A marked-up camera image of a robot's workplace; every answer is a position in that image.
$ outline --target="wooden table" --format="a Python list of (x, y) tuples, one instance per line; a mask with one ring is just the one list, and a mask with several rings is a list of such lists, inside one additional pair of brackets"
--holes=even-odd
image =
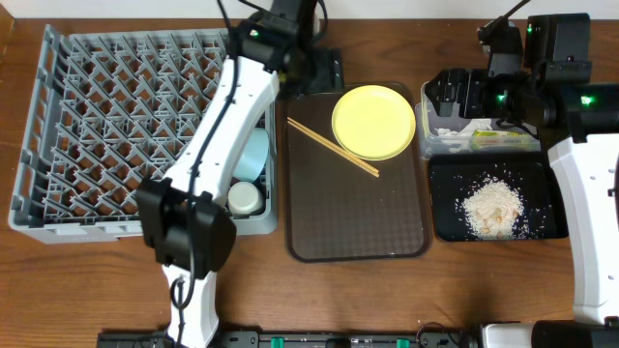
[[(332, 21), (347, 82), (398, 81), (415, 98), (444, 68), (481, 68), (484, 20)], [(17, 20), (0, 72), (0, 346), (93, 347), (102, 330), (154, 330), (169, 321), (168, 290), (141, 238), (46, 246), (13, 232), (7, 213), (44, 25), (71, 33), (221, 27), (218, 20)], [(594, 79), (619, 81), (619, 23), (596, 22)], [(218, 276), (223, 323), (267, 331), (412, 332), (437, 321), (572, 318), (570, 241), (448, 244), (418, 259), (305, 265), (280, 228), (239, 238)]]

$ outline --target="green indicator light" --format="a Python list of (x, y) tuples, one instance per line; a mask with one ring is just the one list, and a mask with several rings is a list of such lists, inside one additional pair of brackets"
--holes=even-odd
[(582, 102), (582, 104), (585, 106), (589, 106), (589, 104), (591, 104), (594, 101), (595, 99), (593, 97), (587, 97), (587, 96), (580, 97), (580, 102)]

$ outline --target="plate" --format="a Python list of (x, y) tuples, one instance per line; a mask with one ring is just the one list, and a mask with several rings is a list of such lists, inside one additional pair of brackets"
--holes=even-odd
[(398, 92), (363, 86), (339, 99), (331, 126), (346, 151), (364, 160), (386, 160), (410, 144), (415, 135), (415, 113)]

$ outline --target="wooden chopstick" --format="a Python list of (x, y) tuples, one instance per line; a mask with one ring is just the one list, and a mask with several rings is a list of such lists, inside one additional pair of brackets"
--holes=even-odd
[(338, 146), (338, 145), (332, 143), (331, 141), (325, 139), (320, 134), (316, 133), (313, 130), (310, 130), (309, 128), (303, 126), (302, 124), (300, 124), (297, 121), (291, 119), (290, 117), (288, 117), (288, 124), (290, 126), (294, 127), (295, 129), (299, 130), (303, 134), (309, 136), (310, 138), (312, 138), (316, 142), (320, 143), (321, 145), (325, 146), (326, 148), (330, 149), (331, 151), (335, 152), (336, 154), (338, 154), (338, 155), (342, 156), (343, 158), (353, 162), (354, 164), (356, 164), (360, 168), (364, 169), (365, 171), (367, 171), (367, 173), (371, 174), (375, 178), (378, 178), (378, 176), (379, 176), (378, 169), (374, 168), (373, 166), (367, 164), (366, 162), (362, 161), (361, 159), (359, 159), (358, 157), (354, 156), (353, 154), (351, 154), (351, 153), (347, 152), (346, 150), (342, 149), (340, 146)]

